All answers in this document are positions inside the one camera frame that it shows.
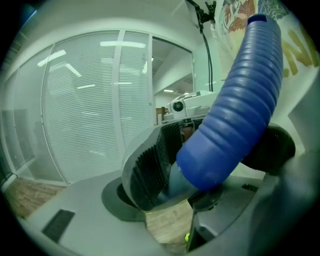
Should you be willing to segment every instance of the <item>white blinds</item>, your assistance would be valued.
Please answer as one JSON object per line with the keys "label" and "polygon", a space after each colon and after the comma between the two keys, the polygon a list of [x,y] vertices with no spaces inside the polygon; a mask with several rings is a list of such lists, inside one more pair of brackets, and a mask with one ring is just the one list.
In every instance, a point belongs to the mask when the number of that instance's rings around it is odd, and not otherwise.
{"label": "white blinds", "polygon": [[53,158],[70,183],[120,169],[112,109],[118,31],[57,43],[43,85],[43,121]]}
{"label": "white blinds", "polygon": [[152,125],[149,99],[149,35],[126,31],[119,67],[119,110],[125,146]]}
{"label": "white blinds", "polygon": [[50,155],[41,118],[41,90],[52,47],[24,63],[18,73],[14,95],[14,121],[21,152],[28,169],[37,180],[63,182]]}

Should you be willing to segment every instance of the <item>printed graphic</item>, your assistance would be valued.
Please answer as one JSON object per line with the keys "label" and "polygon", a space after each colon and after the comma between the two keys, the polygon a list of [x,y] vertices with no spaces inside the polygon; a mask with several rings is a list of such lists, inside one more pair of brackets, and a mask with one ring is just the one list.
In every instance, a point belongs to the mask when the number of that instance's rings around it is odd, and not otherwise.
{"label": "printed graphic", "polygon": [[221,34],[244,30],[248,18],[255,12],[254,0],[225,0],[219,17]]}
{"label": "printed graphic", "polygon": [[278,21],[289,14],[289,10],[279,0],[258,0],[258,13],[268,15]]}

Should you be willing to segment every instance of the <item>glass wall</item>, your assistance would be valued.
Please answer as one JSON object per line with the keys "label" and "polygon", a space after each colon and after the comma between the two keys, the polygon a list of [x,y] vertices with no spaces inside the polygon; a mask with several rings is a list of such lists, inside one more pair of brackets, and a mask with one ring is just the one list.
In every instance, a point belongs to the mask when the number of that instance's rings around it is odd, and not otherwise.
{"label": "glass wall", "polygon": [[119,170],[132,138],[153,125],[150,38],[125,30],[79,35],[11,75],[1,117],[14,171],[71,184]]}

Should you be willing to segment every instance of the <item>white wall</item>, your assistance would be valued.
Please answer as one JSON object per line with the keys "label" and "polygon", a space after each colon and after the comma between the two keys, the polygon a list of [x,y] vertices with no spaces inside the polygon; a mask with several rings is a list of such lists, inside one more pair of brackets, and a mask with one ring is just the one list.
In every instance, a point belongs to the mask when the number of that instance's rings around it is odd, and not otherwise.
{"label": "white wall", "polygon": [[[212,63],[213,73],[213,91],[219,92],[222,85],[221,81],[221,67],[218,59],[219,55],[216,49],[216,42],[213,37],[208,38],[208,45]],[[205,43],[199,45],[192,53],[193,59],[193,83],[195,91],[209,91],[209,68],[208,68],[208,54]]]}
{"label": "white wall", "polygon": [[24,28],[29,40],[11,65],[9,77],[31,56],[55,42],[92,31],[128,29],[150,33],[190,51],[202,43],[191,19],[136,0],[48,0]]}
{"label": "white wall", "polygon": [[190,74],[192,74],[191,53],[175,47],[152,78],[153,93],[162,91]]}
{"label": "white wall", "polygon": [[159,92],[157,93],[155,98],[155,108],[167,107],[167,104],[174,100],[178,95],[174,95],[170,92]]}

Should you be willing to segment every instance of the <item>black bracket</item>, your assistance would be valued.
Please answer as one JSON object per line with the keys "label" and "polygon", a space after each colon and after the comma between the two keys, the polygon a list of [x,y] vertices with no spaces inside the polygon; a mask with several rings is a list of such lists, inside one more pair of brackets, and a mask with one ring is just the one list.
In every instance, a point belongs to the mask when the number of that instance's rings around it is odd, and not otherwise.
{"label": "black bracket", "polygon": [[202,32],[202,30],[204,29],[203,24],[205,22],[211,21],[212,23],[216,23],[216,21],[215,21],[215,11],[216,11],[216,6],[217,6],[216,1],[213,1],[212,4],[208,4],[208,2],[205,2],[206,7],[208,8],[208,13],[205,13],[205,11],[203,9],[201,9],[200,6],[197,3],[195,3],[194,1],[192,1],[192,0],[186,0],[186,1],[188,3],[190,3],[195,9],[200,32]]}

